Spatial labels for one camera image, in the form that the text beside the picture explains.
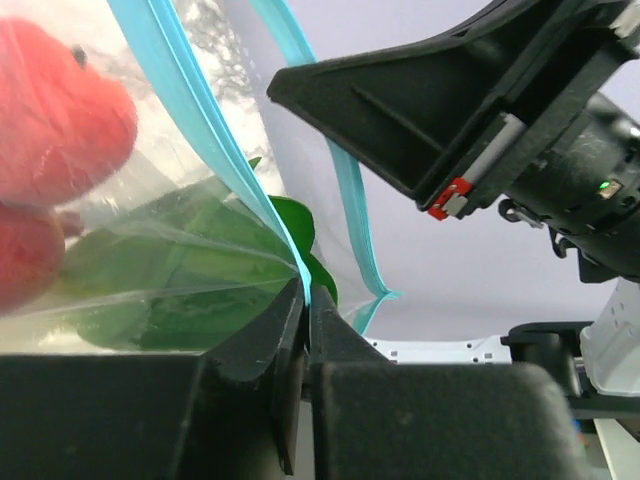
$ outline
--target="plastic bag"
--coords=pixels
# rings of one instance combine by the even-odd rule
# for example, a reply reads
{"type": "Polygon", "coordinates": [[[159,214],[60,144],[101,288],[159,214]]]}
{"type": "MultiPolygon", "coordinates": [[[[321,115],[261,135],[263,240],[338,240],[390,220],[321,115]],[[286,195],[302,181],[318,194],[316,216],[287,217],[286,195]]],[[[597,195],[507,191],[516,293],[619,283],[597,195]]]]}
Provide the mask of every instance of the plastic bag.
{"type": "Polygon", "coordinates": [[[376,264],[359,165],[266,95],[278,69],[315,61],[311,46],[283,1],[199,3],[233,26],[287,195],[313,212],[314,251],[336,280],[340,313],[362,332],[381,301],[394,293],[376,264]]]}
{"type": "MultiPolygon", "coordinates": [[[[0,13],[0,351],[200,351],[264,311],[294,254],[181,135],[109,5],[0,13]]],[[[313,240],[304,207],[273,203],[313,240]]]]}
{"type": "MultiPolygon", "coordinates": [[[[284,185],[294,197],[305,198],[317,216],[325,212],[326,235],[340,240],[328,239],[322,253],[343,265],[338,268],[342,290],[354,289],[341,295],[362,298],[362,285],[345,280],[357,278],[357,267],[348,258],[353,248],[342,247],[347,245],[346,222],[328,149],[319,134],[269,104],[264,90],[273,73],[286,66],[288,56],[299,54],[297,46],[307,40],[319,60],[417,42],[465,21],[489,0],[286,3],[295,18],[285,2],[277,0],[226,0],[224,5],[233,12],[247,63],[255,66],[252,80],[259,86],[256,94],[262,95],[259,106],[284,185]],[[294,21],[306,38],[287,33],[295,31],[294,21]],[[297,42],[285,42],[287,36],[297,42]]],[[[462,341],[503,334],[527,322],[595,319],[606,303],[612,283],[581,284],[575,262],[553,255],[546,232],[508,224],[494,208],[462,221],[437,222],[361,170],[382,278],[404,293],[380,305],[368,336],[462,341]]]]}

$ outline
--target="red clip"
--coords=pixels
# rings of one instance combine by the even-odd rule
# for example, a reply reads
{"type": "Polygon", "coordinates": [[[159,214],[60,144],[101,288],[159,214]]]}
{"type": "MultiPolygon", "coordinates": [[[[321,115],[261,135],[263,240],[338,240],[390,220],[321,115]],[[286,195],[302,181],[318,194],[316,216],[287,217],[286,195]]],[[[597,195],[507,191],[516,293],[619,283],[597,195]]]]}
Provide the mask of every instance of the red clip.
{"type": "Polygon", "coordinates": [[[453,197],[455,194],[458,195],[466,195],[471,191],[473,185],[467,182],[464,178],[458,177],[451,185],[449,185],[442,195],[438,197],[438,199],[434,202],[434,204],[427,210],[429,215],[431,215],[436,220],[442,221],[445,218],[449,217],[449,214],[445,212],[444,207],[447,202],[453,197]]]}

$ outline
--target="blue zipper seal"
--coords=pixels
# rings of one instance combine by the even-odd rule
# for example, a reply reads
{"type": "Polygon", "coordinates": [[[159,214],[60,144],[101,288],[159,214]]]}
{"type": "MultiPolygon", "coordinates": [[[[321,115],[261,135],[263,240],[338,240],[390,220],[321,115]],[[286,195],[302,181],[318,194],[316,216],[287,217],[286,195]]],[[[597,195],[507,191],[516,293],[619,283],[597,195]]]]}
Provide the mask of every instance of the blue zipper seal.
{"type": "MultiPolygon", "coordinates": [[[[316,57],[286,0],[251,0],[251,3],[280,47],[290,67],[315,63],[316,57]]],[[[357,160],[327,140],[338,178],[340,195],[347,218],[351,248],[362,280],[376,301],[360,310],[354,329],[364,335],[380,304],[400,296],[387,288],[376,261],[371,238],[367,197],[357,160]]]]}
{"type": "Polygon", "coordinates": [[[156,95],[204,163],[289,246],[311,301],[311,274],[247,162],[170,0],[107,0],[156,95]]]}

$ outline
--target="black plastic bracket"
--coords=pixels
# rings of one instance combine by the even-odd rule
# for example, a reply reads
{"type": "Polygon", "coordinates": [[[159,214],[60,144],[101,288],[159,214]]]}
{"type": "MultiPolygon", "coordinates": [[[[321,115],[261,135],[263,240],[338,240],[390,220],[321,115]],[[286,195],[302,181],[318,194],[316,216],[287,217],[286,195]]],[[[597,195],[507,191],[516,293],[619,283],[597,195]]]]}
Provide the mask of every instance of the black plastic bracket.
{"type": "Polygon", "coordinates": [[[395,365],[316,289],[318,479],[589,478],[566,402],[532,365],[395,365]]]}

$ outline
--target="green leaf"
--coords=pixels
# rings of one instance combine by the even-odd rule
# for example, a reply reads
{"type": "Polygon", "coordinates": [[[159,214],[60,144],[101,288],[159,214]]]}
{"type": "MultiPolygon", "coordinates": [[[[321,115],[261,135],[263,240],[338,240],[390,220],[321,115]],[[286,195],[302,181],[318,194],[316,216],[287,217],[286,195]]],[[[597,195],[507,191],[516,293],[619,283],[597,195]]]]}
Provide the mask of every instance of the green leaf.
{"type": "MultiPolygon", "coordinates": [[[[335,282],[310,253],[311,212],[289,198],[271,200],[313,282],[337,302],[335,282]]],[[[62,318],[96,346],[197,351],[251,322],[295,275],[284,242],[211,177],[81,238],[67,252],[54,294],[87,303],[62,318]]]]}
{"type": "Polygon", "coordinates": [[[270,196],[282,222],[289,230],[291,239],[301,254],[309,253],[316,238],[313,215],[305,205],[287,197],[270,196]]]}
{"type": "Polygon", "coordinates": [[[338,287],[329,271],[311,253],[304,257],[304,263],[309,269],[309,273],[311,273],[312,285],[327,287],[333,302],[338,305],[338,287]]]}
{"type": "Polygon", "coordinates": [[[203,351],[250,323],[274,297],[260,288],[238,286],[88,308],[66,314],[66,323],[102,348],[203,351]]]}

